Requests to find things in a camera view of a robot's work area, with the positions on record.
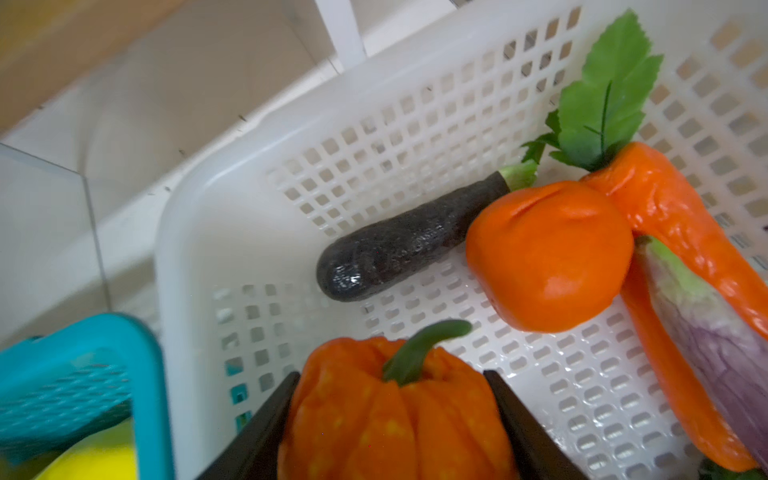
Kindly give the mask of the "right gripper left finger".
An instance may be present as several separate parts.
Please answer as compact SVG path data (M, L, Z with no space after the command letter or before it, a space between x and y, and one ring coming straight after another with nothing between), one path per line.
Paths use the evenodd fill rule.
M278 449L299 380L291 372L198 479L277 479Z

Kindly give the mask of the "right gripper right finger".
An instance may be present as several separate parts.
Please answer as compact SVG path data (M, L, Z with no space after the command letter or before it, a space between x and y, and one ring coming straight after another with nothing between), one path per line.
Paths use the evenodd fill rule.
M521 479L588 479L498 372L485 370L483 376L495 397Z

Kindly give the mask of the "small orange pumpkin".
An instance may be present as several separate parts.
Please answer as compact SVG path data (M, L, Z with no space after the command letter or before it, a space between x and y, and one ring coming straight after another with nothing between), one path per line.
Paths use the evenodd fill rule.
M308 357L278 450L281 479L517 479L484 376L440 344L443 320L407 340L337 338Z

